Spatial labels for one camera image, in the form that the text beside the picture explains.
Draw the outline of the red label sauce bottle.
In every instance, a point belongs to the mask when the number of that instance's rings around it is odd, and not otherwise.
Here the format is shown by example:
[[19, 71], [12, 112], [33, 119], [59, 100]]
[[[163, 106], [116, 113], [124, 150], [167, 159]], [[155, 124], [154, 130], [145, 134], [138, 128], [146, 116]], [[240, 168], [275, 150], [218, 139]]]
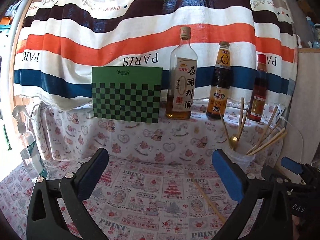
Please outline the red label sauce bottle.
[[260, 122], [264, 110], [267, 93], [267, 57], [258, 54], [258, 66], [254, 81], [254, 87], [249, 105], [249, 120]]

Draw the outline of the printed table cloth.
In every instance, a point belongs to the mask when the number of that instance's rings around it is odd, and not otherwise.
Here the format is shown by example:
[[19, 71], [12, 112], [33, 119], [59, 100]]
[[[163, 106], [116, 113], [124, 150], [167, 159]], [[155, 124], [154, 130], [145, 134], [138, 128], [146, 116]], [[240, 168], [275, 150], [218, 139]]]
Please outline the printed table cloth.
[[205, 105], [195, 105], [188, 120], [161, 115], [156, 124], [98, 119], [89, 107], [62, 111], [41, 102], [27, 110], [49, 179], [77, 171], [99, 148], [108, 151], [109, 163], [84, 206], [109, 239], [213, 238], [222, 222], [189, 172], [225, 218], [236, 207], [212, 153], [237, 133], [237, 105], [227, 107], [223, 121], [208, 119]]

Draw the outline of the cooking wine bottle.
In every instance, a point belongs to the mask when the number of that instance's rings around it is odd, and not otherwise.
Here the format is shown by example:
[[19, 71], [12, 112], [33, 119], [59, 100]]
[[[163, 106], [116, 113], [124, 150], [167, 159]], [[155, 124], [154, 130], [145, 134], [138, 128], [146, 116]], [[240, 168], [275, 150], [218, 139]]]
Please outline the cooking wine bottle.
[[197, 54], [190, 45], [191, 28], [180, 28], [180, 44], [170, 55], [169, 88], [165, 114], [170, 119], [191, 116], [197, 72]]

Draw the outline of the oyster sauce bottle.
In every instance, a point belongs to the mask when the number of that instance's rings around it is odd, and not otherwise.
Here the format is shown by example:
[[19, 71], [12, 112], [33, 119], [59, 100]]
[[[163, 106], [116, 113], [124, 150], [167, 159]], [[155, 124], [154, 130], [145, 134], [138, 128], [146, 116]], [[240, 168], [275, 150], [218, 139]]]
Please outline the oyster sauce bottle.
[[224, 115], [232, 82], [229, 43], [221, 41], [219, 45], [206, 113], [211, 119]]

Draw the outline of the wooden chopstick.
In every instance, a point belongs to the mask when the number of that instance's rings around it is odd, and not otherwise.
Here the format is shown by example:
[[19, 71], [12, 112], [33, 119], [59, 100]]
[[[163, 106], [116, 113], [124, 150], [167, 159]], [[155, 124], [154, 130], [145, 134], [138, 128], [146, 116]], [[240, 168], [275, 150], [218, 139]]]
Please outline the wooden chopstick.
[[238, 125], [238, 137], [240, 136], [240, 128], [242, 126], [243, 111], [244, 111], [244, 98], [240, 100], [240, 114], [239, 114], [239, 125]]
[[267, 139], [267, 137], [270, 136], [270, 134], [279, 126], [279, 124], [280, 124], [280, 121], [278, 121], [278, 122], [275, 124], [275, 126], [274, 126], [270, 131], [268, 131], [268, 133], [263, 137], [261, 143], [264, 142], [264, 141]]
[[244, 118], [242, 120], [242, 123], [241, 123], [241, 126], [240, 126], [240, 130], [238, 132], [238, 141], [240, 141], [240, 138], [241, 138], [241, 135], [242, 135], [245, 123], [246, 123], [247, 115], [248, 115], [248, 109], [246, 109], [246, 111], [245, 111]]
[[215, 204], [213, 204], [211, 202], [210, 198], [206, 195], [204, 190], [200, 187], [200, 185], [198, 184], [198, 182], [195, 180], [195, 178], [193, 177], [193, 175], [190, 172], [188, 173], [188, 176], [190, 177], [190, 179], [193, 182], [193, 184], [197, 187], [197, 189], [199, 190], [199, 192], [201, 193], [203, 198], [206, 200], [207, 204], [212, 208], [212, 211], [217, 215], [219, 220], [221, 220], [222, 224], [224, 225], [225, 222], [226, 222], [225, 217], [219, 212], [219, 210], [217, 209]]

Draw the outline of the striped curtain cloth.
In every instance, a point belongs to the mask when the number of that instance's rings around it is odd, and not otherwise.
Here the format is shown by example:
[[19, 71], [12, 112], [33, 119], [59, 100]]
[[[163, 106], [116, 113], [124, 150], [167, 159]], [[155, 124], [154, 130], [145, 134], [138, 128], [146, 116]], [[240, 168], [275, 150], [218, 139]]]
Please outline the striped curtain cloth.
[[197, 54], [194, 96], [209, 95], [219, 43], [231, 50], [232, 100], [250, 100], [267, 57], [268, 104], [288, 106], [297, 37], [286, 0], [33, 0], [16, 49], [14, 94], [69, 110], [90, 102], [93, 67], [161, 67], [162, 94], [180, 28]]

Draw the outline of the green checkered box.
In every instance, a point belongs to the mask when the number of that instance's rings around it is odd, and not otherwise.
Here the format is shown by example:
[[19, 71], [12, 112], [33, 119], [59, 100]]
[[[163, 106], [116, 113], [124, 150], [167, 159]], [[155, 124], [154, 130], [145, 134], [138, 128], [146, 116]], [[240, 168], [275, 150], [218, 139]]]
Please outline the green checkered box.
[[161, 67], [93, 67], [93, 114], [102, 119], [156, 124], [161, 83]]

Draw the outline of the clear spray bottle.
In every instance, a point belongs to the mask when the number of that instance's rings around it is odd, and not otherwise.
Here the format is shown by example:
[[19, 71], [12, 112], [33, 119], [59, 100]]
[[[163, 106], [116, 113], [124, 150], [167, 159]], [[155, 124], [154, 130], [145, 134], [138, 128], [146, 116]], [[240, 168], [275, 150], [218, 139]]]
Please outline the clear spray bottle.
[[45, 168], [34, 134], [27, 129], [24, 120], [31, 120], [24, 105], [17, 105], [12, 111], [12, 117], [17, 121], [18, 138], [20, 140], [21, 158], [24, 168], [35, 182], [38, 177], [47, 178], [48, 172]]

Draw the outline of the clear plastic cup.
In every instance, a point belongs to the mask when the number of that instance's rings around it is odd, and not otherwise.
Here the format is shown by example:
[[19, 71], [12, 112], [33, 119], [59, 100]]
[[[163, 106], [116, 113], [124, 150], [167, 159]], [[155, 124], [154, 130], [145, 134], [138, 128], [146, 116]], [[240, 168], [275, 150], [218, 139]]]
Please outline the clear plastic cup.
[[223, 148], [224, 153], [231, 160], [231, 162], [239, 165], [239, 167], [245, 172], [250, 163], [255, 160], [255, 155], [247, 155], [246, 153], [252, 146], [244, 143], [239, 144], [236, 150], [232, 150], [228, 145]]

